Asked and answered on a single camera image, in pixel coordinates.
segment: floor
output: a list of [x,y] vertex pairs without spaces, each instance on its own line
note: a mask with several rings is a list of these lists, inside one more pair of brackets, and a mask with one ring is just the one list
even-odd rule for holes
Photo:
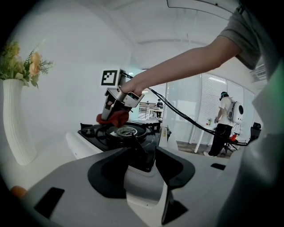
[[155,116],[151,116],[149,117],[147,121],[147,123],[156,123],[156,122],[159,122],[159,120],[163,120],[163,118],[156,118],[156,115]]
[[[195,150],[196,144],[189,144],[188,142],[177,141],[177,147],[178,147],[178,150],[180,150],[180,151],[184,151],[184,152],[195,154],[194,150]],[[203,155],[204,151],[209,152],[210,149],[211,149],[211,146],[200,144],[196,154]],[[227,151],[227,154],[224,155],[223,151],[224,150],[222,150],[220,152],[218,157],[230,158],[230,156],[232,155],[232,152],[231,151]]]

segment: black pants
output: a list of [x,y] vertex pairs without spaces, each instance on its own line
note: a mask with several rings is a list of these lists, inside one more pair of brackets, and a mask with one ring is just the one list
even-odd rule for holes
[[[231,135],[232,128],[233,127],[229,125],[218,124],[216,128],[216,132],[217,134],[219,134],[220,136],[224,138],[229,138]],[[219,136],[214,136],[213,144],[209,152],[209,155],[217,156],[220,153],[220,151],[223,149],[225,145],[225,141],[226,140],[220,138]]]

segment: white backpack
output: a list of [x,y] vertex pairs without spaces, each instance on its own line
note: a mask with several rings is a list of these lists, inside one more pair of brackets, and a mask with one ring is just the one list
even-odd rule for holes
[[244,108],[240,102],[232,100],[232,98],[228,97],[231,100],[231,106],[228,110],[228,119],[238,125],[240,125],[243,121]]

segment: artificial flower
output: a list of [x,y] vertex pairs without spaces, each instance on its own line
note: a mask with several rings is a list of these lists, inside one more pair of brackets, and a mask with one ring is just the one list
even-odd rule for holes
[[37,76],[39,74],[39,65],[38,64],[35,64],[35,63],[32,63],[30,65],[30,74],[32,76]]
[[15,56],[17,56],[20,52],[20,48],[18,46],[15,47]]
[[24,63],[22,61],[22,58],[17,56],[16,59],[16,69],[18,72],[22,73],[24,71]]
[[36,65],[39,65],[39,63],[40,63],[40,58],[41,58],[41,56],[39,55],[38,52],[36,52],[36,53],[34,53],[34,54],[32,55],[32,57],[31,57],[31,62],[34,63],[34,64],[36,64]]

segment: stove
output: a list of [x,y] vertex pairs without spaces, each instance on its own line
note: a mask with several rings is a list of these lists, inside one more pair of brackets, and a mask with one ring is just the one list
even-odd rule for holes
[[103,152],[127,149],[129,165],[150,172],[161,131],[160,122],[143,124],[128,121],[121,128],[113,125],[81,124],[78,134]]

